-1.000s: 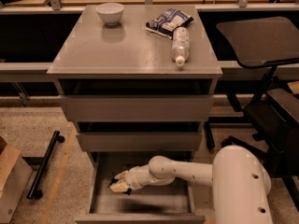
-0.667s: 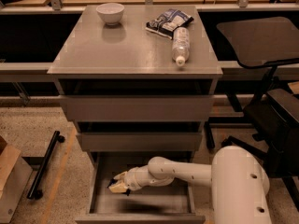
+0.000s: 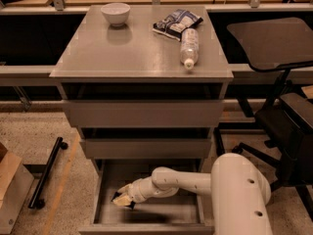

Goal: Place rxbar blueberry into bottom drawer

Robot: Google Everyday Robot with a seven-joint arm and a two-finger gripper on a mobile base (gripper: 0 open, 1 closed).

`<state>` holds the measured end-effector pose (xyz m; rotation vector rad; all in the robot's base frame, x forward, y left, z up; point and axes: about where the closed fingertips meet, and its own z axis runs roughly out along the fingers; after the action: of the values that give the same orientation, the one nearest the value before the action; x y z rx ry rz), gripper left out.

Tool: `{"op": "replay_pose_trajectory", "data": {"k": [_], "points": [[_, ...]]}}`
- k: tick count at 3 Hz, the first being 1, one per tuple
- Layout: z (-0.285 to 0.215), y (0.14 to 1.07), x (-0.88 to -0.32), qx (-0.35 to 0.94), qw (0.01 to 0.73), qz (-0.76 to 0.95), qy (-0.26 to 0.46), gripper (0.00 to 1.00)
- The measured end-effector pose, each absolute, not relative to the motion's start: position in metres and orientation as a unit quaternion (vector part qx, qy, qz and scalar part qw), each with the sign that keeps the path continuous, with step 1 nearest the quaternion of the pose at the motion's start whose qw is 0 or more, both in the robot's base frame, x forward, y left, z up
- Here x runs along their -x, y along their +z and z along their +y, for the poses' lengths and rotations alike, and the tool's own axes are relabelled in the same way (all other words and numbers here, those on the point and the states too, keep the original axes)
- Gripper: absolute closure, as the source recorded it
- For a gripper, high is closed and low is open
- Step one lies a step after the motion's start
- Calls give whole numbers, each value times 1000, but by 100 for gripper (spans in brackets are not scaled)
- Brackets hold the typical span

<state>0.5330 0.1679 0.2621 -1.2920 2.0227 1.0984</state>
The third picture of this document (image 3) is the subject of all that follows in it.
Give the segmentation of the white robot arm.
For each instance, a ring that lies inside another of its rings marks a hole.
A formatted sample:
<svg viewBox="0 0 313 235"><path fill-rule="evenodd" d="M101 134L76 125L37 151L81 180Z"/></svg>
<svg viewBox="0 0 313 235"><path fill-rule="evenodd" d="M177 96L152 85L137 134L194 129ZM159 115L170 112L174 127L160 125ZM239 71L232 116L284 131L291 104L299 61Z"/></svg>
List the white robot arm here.
<svg viewBox="0 0 313 235"><path fill-rule="evenodd" d="M227 153L210 173L177 171L160 166L113 195L112 202L132 207L150 198L168 198L183 189L212 201L214 235L273 235L266 205L271 189L265 176L245 157Z"/></svg>

